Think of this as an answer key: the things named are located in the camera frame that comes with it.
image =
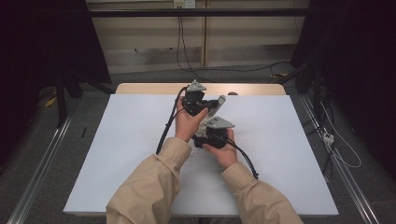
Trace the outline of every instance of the beige sleeve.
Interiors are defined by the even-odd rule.
[[[107,223],[168,223],[179,190],[180,167],[191,147],[168,138],[159,155],[142,161],[119,187],[106,207]]]
[[[231,165],[222,177],[238,201],[243,223],[303,223],[281,192],[256,180],[241,162]]]

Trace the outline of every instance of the gray floor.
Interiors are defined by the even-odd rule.
[[[257,66],[233,66],[232,69],[260,68]],[[286,64],[276,65],[273,73],[288,73],[292,68]],[[270,70],[254,72],[235,71],[201,71],[198,75],[221,82],[265,83],[270,79]],[[195,76],[192,73],[179,70],[141,72],[133,74],[113,75],[115,88],[122,82],[186,82],[189,83]],[[46,173],[40,190],[35,196],[35,201],[30,212],[25,217],[25,223],[105,223],[104,217],[75,217],[63,213],[68,195],[73,188],[73,180],[78,175],[85,156],[90,148],[96,129],[106,109],[108,95],[105,95],[89,86],[81,85],[85,90],[81,99],[68,99],[68,106],[78,105],[76,113],[70,123],[57,154]],[[302,104],[301,96],[296,93],[293,83],[287,83],[285,90],[295,106],[301,120],[310,120]],[[18,199],[21,197],[30,178],[35,173],[35,168],[40,163],[47,146],[55,132],[57,125],[56,105],[44,107],[47,99],[37,105],[37,111],[32,118],[26,135],[19,146],[14,150],[14,155],[3,165],[0,175],[0,223],[6,223],[14,210]],[[396,184],[384,169],[370,156],[364,142],[351,130],[348,120],[332,103],[337,131],[352,145],[362,160],[362,167],[350,169],[350,172],[359,183],[361,190],[373,206],[381,223],[394,223],[396,220]],[[304,126],[307,132],[314,129],[312,124]],[[318,159],[318,164],[323,167],[327,152],[325,151],[318,134],[308,135],[308,141]],[[336,137],[337,147],[345,161],[357,162],[339,138]],[[364,223],[354,200],[350,196],[346,185],[337,170],[333,169],[331,182],[328,184],[334,201],[340,212],[336,217],[303,217],[305,223]]]

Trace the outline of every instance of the white tabletop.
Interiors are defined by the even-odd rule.
[[[155,153],[175,95],[116,94],[110,97],[91,149],[64,208],[66,213],[105,215],[120,184]],[[206,95],[205,99],[217,99]],[[252,160],[260,180],[283,192],[299,215],[337,215],[289,96],[227,96],[217,116],[235,124],[236,144]],[[175,133],[171,127],[168,136]],[[174,216],[237,216],[236,201],[220,177],[221,167],[192,145],[181,169]],[[245,163],[242,156],[239,160]]]

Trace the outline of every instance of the human arm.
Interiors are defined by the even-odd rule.
[[[195,117],[177,103],[176,134],[158,155],[142,161],[119,187],[106,207],[107,223],[167,223],[179,190],[180,168],[191,154],[188,142],[207,109]]]
[[[228,129],[228,137],[233,140],[232,129]],[[243,223],[303,223],[281,192],[255,179],[238,161],[234,147],[227,144],[221,149],[209,145],[204,145],[204,148],[214,154],[225,169],[221,176],[236,197]]]

